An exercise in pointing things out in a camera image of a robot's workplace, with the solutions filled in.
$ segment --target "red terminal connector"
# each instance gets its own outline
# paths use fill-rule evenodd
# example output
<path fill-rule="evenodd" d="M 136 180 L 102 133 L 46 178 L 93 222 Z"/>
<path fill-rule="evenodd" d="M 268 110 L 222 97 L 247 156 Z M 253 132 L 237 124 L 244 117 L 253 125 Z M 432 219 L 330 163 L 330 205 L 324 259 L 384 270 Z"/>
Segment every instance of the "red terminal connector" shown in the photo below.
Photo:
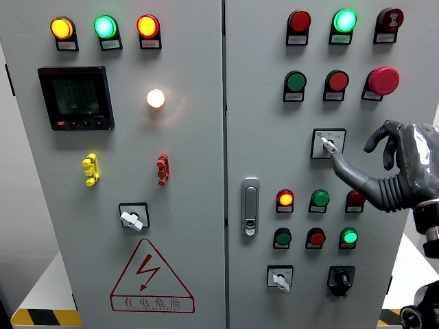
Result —
<path fill-rule="evenodd" d="M 157 167 L 158 167 L 157 176 L 160 177 L 160 180 L 158 181 L 158 185 L 164 186 L 169 180 L 169 177 L 171 176 L 169 172 L 169 162 L 166 153 L 162 153 L 158 158 Z"/>

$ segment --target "emergency stop button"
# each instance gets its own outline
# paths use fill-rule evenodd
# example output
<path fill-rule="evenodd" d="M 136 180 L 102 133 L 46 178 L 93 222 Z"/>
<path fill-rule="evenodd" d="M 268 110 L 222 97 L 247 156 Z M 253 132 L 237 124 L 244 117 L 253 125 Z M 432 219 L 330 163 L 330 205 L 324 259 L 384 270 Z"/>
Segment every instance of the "emergency stop button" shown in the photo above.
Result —
<path fill-rule="evenodd" d="M 399 85 L 399 73 L 390 66 L 382 66 L 369 73 L 361 99 L 382 101 L 383 96 L 393 93 Z"/>

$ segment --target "yellow terminal connector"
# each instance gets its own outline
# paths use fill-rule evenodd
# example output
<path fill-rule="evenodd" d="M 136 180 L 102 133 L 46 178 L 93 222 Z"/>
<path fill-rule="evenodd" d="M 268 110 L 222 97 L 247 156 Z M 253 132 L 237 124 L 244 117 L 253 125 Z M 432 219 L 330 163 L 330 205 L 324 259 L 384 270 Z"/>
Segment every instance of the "yellow terminal connector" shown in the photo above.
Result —
<path fill-rule="evenodd" d="M 85 176 L 89 179 L 85 182 L 87 186 L 93 186 L 100 177 L 99 167 L 97 166 L 97 156 L 94 153 L 90 153 L 83 161 L 82 166 L 86 169 L 84 170 Z"/>

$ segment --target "warning sign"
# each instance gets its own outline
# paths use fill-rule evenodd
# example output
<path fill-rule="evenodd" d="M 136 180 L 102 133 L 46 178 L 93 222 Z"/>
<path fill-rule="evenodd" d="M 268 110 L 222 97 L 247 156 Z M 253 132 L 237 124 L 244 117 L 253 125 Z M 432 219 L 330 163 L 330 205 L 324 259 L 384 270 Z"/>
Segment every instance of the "warning sign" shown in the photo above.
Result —
<path fill-rule="evenodd" d="M 192 294 L 148 239 L 140 240 L 110 301 L 119 312 L 195 312 Z"/>

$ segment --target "green push button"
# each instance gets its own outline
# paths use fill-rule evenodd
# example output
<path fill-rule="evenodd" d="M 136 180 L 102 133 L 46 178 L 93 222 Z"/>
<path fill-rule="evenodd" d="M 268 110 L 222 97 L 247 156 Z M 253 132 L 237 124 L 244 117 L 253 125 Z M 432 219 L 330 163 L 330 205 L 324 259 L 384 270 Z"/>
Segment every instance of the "green push button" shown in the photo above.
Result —
<path fill-rule="evenodd" d="M 358 233 L 355 228 L 345 228 L 341 233 L 342 241 L 345 243 L 354 243 L 358 240 Z"/>
<path fill-rule="evenodd" d="M 305 87 L 307 83 L 305 76 L 302 73 L 295 72 L 288 77 L 287 86 L 292 91 L 299 91 Z"/>
<path fill-rule="evenodd" d="M 329 203 L 329 194 L 325 190 L 317 190 L 311 196 L 311 201 L 319 207 L 325 207 Z"/>
<path fill-rule="evenodd" d="M 281 233 L 276 237 L 276 241 L 279 245 L 287 245 L 291 242 L 291 236 L 287 233 Z"/>

